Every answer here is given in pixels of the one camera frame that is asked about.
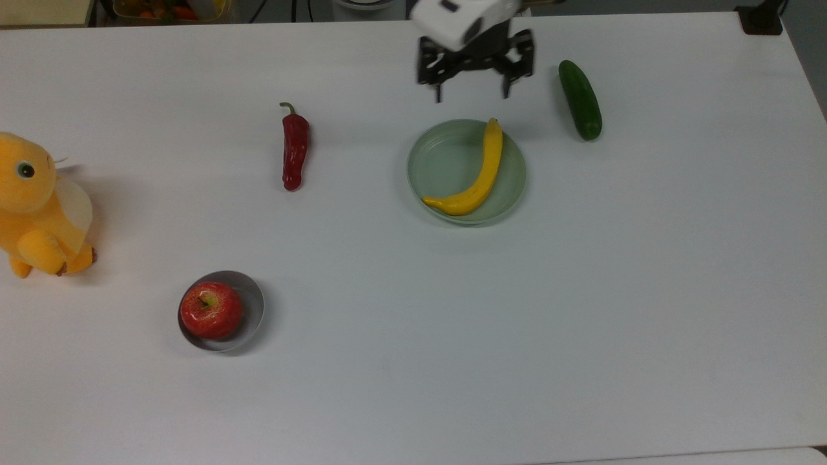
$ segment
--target black cable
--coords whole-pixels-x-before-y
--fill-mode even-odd
[[[250,24],[252,24],[252,22],[255,21],[258,17],[258,14],[261,13],[261,9],[264,8],[265,3],[267,3],[267,0],[261,0],[261,5],[259,5],[259,9],[257,9],[256,12],[253,13],[253,17],[250,18]]]

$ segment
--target green plate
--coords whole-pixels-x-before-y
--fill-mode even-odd
[[[456,119],[428,129],[413,144],[408,156],[408,182],[413,194],[447,197],[468,189],[482,167],[485,122]],[[422,206],[439,218],[458,224],[481,224],[506,214],[525,189],[525,159],[517,144],[503,132],[503,156],[491,193],[480,207],[467,215],[451,216]]]

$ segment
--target plush toy eye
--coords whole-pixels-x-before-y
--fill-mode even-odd
[[[27,180],[35,175],[35,168],[28,161],[17,164],[17,175]]]

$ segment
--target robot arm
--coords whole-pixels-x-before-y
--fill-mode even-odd
[[[509,37],[511,18],[527,2],[565,0],[419,0],[411,20],[427,34],[419,39],[417,81],[433,86],[442,101],[442,84],[461,71],[494,69],[502,74],[503,97],[511,84],[534,73],[534,39],[529,29]],[[514,49],[519,60],[508,54]]]
[[[494,25],[508,21],[520,0],[419,0],[411,20],[450,51],[460,51]]]

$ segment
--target pepper stem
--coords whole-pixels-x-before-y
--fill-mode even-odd
[[[293,105],[291,105],[291,104],[289,104],[289,103],[287,103],[287,102],[282,102],[282,103],[279,103],[279,105],[280,105],[280,106],[282,106],[282,107],[288,107],[288,108],[290,108],[290,114],[291,114],[291,115],[295,115],[295,114],[296,114],[296,109],[295,109],[295,108],[293,108]]]

